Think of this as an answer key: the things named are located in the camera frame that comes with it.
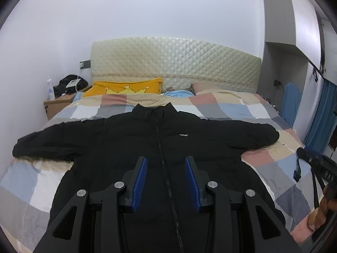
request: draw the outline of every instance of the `jacket sleeve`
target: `jacket sleeve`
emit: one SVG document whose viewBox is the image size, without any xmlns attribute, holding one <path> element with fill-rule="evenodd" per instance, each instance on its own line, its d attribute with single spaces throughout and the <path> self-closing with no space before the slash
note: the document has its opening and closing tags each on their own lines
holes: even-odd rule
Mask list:
<svg viewBox="0 0 337 253">
<path fill-rule="evenodd" d="M 53 125 L 18 139 L 13 156 L 41 157 L 73 161 L 94 144 L 105 119 L 85 120 Z"/>
<path fill-rule="evenodd" d="M 231 148 L 256 150 L 275 143 L 280 134 L 269 124 L 243 121 L 219 121 L 217 123 L 225 144 Z"/>
</svg>

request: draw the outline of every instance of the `beige pillow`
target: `beige pillow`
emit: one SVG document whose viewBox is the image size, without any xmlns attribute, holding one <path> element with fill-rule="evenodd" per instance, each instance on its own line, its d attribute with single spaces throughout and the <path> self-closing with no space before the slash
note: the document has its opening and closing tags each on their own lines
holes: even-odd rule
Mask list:
<svg viewBox="0 0 337 253">
<path fill-rule="evenodd" d="M 193 93 L 195 95 L 197 95 L 199 92 L 204 91 L 204 90 L 207 90 L 208 92 L 212 92 L 212 91 L 217 91 L 221 89 L 220 87 L 212 85 L 211 83 L 208 83 L 208 82 L 195 82 L 195 83 L 192 83 L 191 86 L 193 88 L 193 91 L 194 91 Z"/>
</svg>

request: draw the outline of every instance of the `bed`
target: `bed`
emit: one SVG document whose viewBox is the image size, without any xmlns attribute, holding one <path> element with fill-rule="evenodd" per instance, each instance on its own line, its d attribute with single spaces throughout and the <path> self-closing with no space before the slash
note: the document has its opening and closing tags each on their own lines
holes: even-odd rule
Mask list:
<svg viewBox="0 0 337 253">
<path fill-rule="evenodd" d="M 309 165 L 300 160 L 302 178 L 293 179 L 296 154 L 302 146 L 295 132 L 259 95 L 261 59 L 217 44 L 165 37 L 134 37 L 94 42 L 91 51 L 92 79 L 142 81 L 162 77 L 166 89 L 189 88 L 206 82 L 208 89 L 193 97 L 173 98 L 159 94 L 105 94 L 77 100 L 44 127 L 61 122 L 107 118 L 132 111 L 136 104 L 166 105 L 210 120 L 243 120 L 268 123 L 280 133 L 272 146 L 247 151 L 243 162 L 265 184 L 276 208 L 286 219 L 286 228 L 298 243 L 312 231 L 307 218 L 314 209 Z M 53 196 L 72 163 L 13 158 L 0 178 L 0 226 L 18 252 L 32 252 L 49 220 Z M 322 197 L 320 186 L 318 196 Z"/>
</svg>

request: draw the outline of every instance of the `yellow crown print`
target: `yellow crown print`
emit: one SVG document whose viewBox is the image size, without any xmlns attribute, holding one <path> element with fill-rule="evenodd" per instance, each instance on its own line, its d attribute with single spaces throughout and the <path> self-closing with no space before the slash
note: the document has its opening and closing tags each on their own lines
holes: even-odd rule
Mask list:
<svg viewBox="0 0 337 253">
<path fill-rule="evenodd" d="M 109 89 L 108 87 L 106 87 L 106 94 L 137 94 L 137 93 L 145 93 L 146 89 L 148 89 L 149 87 L 146 87 L 144 89 L 141 89 L 139 91 L 134 92 L 130 86 L 125 86 L 124 90 L 120 91 L 120 92 L 116 92 L 113 91 L 111 89 Z"/>
</svg>

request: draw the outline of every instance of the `human hand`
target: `human hand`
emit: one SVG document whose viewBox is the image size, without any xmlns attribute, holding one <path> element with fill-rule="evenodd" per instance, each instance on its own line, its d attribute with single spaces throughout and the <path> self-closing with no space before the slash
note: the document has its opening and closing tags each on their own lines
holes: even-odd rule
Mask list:
<svg viewBox="0 0 337 253">
<path fill-rule="evenodd" d="M 326 191 L 328 189 L 328 186 L 324 188 L 323 194 L 324 197 L 320 202 L 319 208 L 317 208 L 310 216 L 308 220 L 308 226 L 312 230 L 316 230 L 320 228 L 322 225 L 324 225 L 326 221 L 326 213 L 328 210 L 337 211 L 337 200 L 330 200 L 326 198 Z"/>
</svg>

